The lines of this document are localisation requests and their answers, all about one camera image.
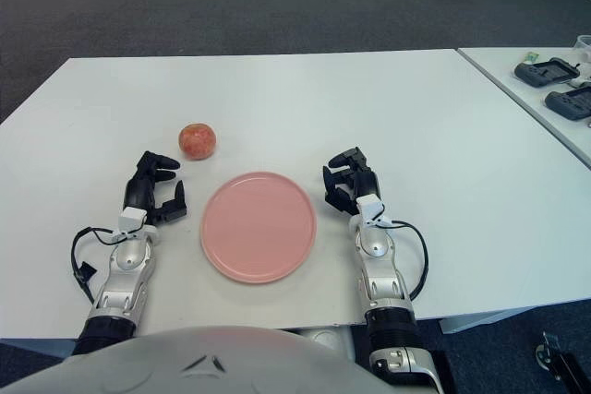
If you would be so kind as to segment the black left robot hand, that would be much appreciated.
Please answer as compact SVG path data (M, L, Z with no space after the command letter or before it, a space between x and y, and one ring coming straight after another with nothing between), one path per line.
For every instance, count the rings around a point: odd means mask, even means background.
M156 207L154 190L157 183L168 182L176 178L175 171L180 169L177 160L145 151L137 163L137 169L126 185L123 209L130 207L146 211L146 223L159 225L175 221L187 215L185 190L182 181L175 186L174 198Z

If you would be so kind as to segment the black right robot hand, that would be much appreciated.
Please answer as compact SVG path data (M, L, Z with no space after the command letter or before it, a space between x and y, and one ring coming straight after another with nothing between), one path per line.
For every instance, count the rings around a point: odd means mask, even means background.
M322 167L325 201L333 208L351 216L359 213L358 197L380 197L378 176L367 165L359 147L348 149L329 160Z

